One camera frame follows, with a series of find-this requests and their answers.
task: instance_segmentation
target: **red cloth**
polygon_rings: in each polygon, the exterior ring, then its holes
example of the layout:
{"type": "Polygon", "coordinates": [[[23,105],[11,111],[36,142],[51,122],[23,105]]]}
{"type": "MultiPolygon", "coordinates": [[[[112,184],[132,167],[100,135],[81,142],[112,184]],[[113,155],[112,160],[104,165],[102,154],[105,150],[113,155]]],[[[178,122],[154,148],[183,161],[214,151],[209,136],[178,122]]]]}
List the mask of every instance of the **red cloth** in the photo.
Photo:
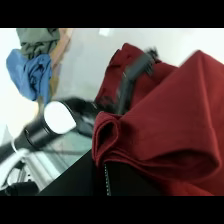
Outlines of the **red cloth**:
{"type": "MultiPolygon", "coordinates": [[[[96,97],[111,96],[125,67],[142,53],[124,44],[96,97]]],[[[99,113],[93,159],[130,164],[155,178],[166,195],[224,195],[224,65],[197,51],[182,66],[158,63],[137,81],[123,116],[99,113]]]]}

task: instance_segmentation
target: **dark red garment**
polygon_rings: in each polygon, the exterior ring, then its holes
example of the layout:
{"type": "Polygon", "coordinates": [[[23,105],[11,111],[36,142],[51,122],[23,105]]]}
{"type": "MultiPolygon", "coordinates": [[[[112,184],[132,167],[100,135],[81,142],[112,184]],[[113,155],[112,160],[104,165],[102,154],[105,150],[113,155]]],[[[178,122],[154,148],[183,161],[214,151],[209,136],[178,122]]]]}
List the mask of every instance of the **dark red garment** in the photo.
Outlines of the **dark red garment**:
{"type": "MultiPolygon", "coordinates": [[[[96,100],[115,100],[122,73],[140,54],[124,44],[110,61],[96,100]]],[[[123,116],[101,112],[93,159],[130,164],[167,195],[224,195],[224,65],[197,51],[182,66],[157,63],[137,81],[123,116]]]]}

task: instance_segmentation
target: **dark green fabric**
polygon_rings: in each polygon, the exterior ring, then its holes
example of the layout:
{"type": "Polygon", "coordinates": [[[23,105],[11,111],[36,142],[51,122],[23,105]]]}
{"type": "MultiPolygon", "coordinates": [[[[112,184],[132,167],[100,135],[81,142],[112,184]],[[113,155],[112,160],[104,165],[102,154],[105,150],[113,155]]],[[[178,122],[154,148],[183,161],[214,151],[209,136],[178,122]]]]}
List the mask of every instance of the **dark green fabric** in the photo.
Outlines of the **dark green fabric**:
{"type": "Polygon", "coordinates": [[[58,28],[16,28],[21,44],[21,53],[32,59],[40,54],[49,54],[60,40],[58,28]]]}

